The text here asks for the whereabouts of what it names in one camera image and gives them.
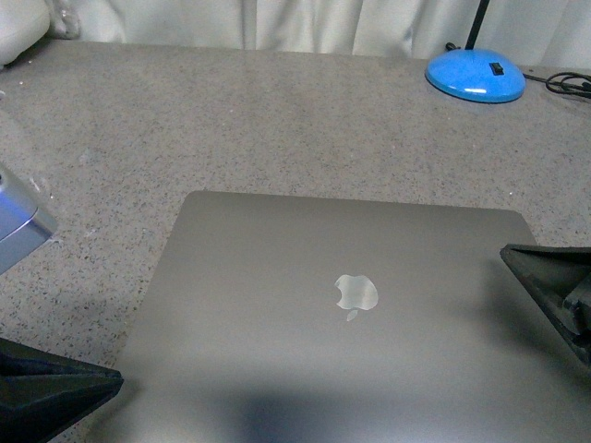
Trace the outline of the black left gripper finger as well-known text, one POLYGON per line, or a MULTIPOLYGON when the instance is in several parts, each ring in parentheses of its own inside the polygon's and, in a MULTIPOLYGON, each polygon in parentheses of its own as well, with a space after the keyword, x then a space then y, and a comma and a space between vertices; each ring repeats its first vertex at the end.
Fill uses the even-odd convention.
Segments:
POLYGON ((1 340, 1 440, 47 442, 117 395, 120 372, 1 340))

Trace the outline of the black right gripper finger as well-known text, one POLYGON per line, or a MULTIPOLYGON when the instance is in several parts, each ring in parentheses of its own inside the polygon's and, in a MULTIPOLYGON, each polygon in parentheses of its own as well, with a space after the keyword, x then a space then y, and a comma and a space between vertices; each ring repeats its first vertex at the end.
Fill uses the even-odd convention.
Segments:
POLYGON ((500 256, 573 353, 590 364, 590 249, 508 244, 500 256))

